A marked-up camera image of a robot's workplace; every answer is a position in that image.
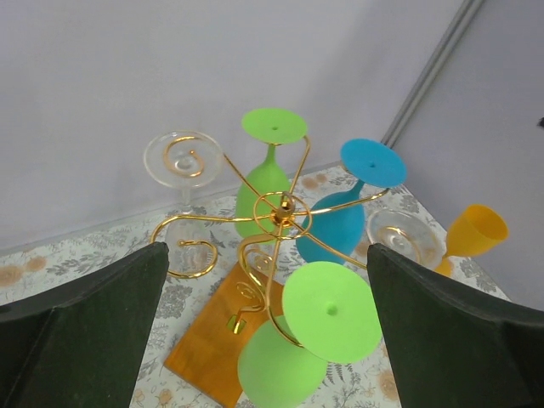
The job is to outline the orange wine glass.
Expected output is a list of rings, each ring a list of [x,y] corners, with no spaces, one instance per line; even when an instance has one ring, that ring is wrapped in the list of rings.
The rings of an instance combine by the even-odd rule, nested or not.
[[[477,257],[504,242],[508,235],[505,220],[492,208],[482,204],[469,205],[447,230],[445,254],[434,271],[450,277],[450,257]]]

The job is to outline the blue wine glass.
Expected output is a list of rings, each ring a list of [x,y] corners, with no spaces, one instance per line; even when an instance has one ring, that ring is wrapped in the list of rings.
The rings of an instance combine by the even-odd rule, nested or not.
[[[350,190],[327,195],[311,208],[303,221],[309,232],[296,239],[296,248],[307,262],[343,264],[360,242],[365,228],[363,204],[374,201],[404,183],[406,167],[401,157],[374,140],[352,139],[340,151],[345,169],[357,178]]]

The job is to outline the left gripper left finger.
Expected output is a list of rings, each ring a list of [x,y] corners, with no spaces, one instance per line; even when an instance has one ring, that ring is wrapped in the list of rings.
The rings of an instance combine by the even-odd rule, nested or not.
[[[167,270],[155,242],[1,307],[3,407],[127,407]]]

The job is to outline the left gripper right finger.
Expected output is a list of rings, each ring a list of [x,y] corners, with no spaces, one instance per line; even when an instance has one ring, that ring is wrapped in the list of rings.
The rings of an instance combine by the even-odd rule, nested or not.
[[[541,407],[543,313],[382,245],[367,272],[404,407]]]

